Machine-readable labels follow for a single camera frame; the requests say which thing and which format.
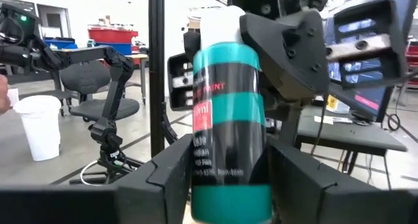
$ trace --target monitor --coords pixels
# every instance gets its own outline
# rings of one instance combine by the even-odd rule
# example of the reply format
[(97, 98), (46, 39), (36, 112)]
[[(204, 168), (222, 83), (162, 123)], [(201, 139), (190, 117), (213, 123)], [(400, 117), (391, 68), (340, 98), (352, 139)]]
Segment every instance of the monitor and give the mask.
[[(367, 1), (373, 0), (348, 0), (342, 6), (332, 9), (329, 12), (329, 17), (325, 19), (324, 27), (324, 40), (325, 44), (336, 44), (341, 42), (352, 42), (354, 40), (362, 39), (375, 35), (373, 33), (364, 33), (362, 35), (357, 35), (355, 37), (349, 37), (343, 40), (336, 40), (334, 35), (334, 22), (333, 15), (345, 8), (349, 8), (360, 3), (365, 3)], [(410, 32), (410, 27), (413, 19), (413, 13), (417, 4), (417, 0), (394, 0), (396, 3), (396, 9), (399, 19), (399, 24), (404, 33), (405, 40), (408, 37)], [(352, 24), (347, 24), (340, 28), (341, 32), (349, 32), (357, 29), (365, 28), (371, 26), (374, 21), (372, 20), (362, 20)], [(345, 64), (347, 70), (357, 70), (357, 69), (368, 69), (380, 65), (378, 59), (370, 59), (367, 61), (361, 61), (356, 63)], [(340, 81), (340, 71), (338, 63), (329, 64), (329, 75), (331, 80)], [(379, 79), (382, 78), (380, 72), (370, 74), (360, 74), (349, 76), (348, 82), (362, 82), (367, 79)], [(343, 101), (345, 104), (348, 104), (351, 109), (357, 111), (365, 118), (370, 121), (381, 122), (386, 113), (387, 105), (389, 104), (391, 93), (393, 87), (380, 87), (380, 88), (370, 88), (370, 89), (352, 89), (344, 91), (343, 93), (335, 94), (336, 97)]]

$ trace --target gray floor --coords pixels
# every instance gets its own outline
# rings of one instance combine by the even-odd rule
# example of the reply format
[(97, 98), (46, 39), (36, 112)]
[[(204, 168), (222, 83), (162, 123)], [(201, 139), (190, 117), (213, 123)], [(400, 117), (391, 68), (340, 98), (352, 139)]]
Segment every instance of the gray floor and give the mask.
[[(140, 81), (136, 71), (133, 81)], [(40, 91), (53, 87), (51, 82), (19, 85), (21, 93)], [(105, 98), (106, 93), (95, 95), (95, 98)], [(140, 88), (131, 87), (127, 90), (127, 97), (140, 100)], [(397, 113), (402, 126), (407, 129), (389, 132), (396, 139), (404, 143), (409, 152), (389, 152), (387, 160), (393, 188), (418, 188), (418, 93), (407, 92), (406, 107), (398, 107)], [(169, 120), (174, 122), (172, 127), (182, 136), (191, 132), (192, 119), (188, 112), (172, 112), (169, 108)], [(150, 159), (150, 106), (141, 106), (134, 116), (117, 122), (118, 134), (123, 138), (124, 152), (141, 161)], [(388, 113), (395, 111), (391, 103)], [(61, 155), (55, 159), (43, 162), (33, 162), (27, 145), (22, 122), (12, 110), (0, 117), (0, 184), (68, 184), (68, 180), (78, 176), (78, 172), (86, 164), (99, 156), (99, 145), (92, 141), (87, 130), (88, 123), (73, 116), (60, 117)], [(303, 151), (310, 151), (311, 145), (303, 145)], [(319, 146), (315, 158), (336, 168), (341, 156), (341, 150)], [(369, 176), (369, 155), (359, 155), (353, 177), (367, 181)], [(383, 158), (374, 157), (370, 169), (372, 184), (381, 189), (387, 189)]]

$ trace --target spray can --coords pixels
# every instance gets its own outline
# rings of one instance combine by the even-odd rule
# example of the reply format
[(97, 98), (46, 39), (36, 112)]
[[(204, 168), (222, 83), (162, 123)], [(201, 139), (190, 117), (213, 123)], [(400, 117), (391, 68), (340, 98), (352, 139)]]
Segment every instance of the spray can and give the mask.
[(242, 44), (238, 7), (201, 20), (201, 50), (193, 60), (191, 214), (201, 223), (264, 223), (271, 188), (254, 180), (265, 145), (257, 53)]

